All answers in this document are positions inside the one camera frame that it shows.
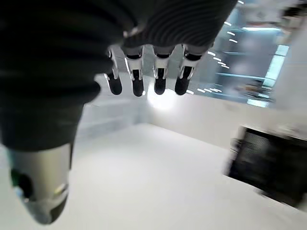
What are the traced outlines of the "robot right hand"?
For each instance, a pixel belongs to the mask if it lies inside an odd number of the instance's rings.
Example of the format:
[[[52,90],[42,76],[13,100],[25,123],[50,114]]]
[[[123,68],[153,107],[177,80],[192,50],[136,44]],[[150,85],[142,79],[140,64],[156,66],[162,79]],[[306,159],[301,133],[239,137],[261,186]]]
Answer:
[[[152,45],[154,90],[165,91],[169,58],[183,59],[175,92],[184,95],[235,0],[3,0],[0,3],[0,141],[11,183],[42,224],[56,221],[69,195],[69,172],[83,108],[122,85],[112,46],[120,46],[135,96],[143,93],[143,47]]]

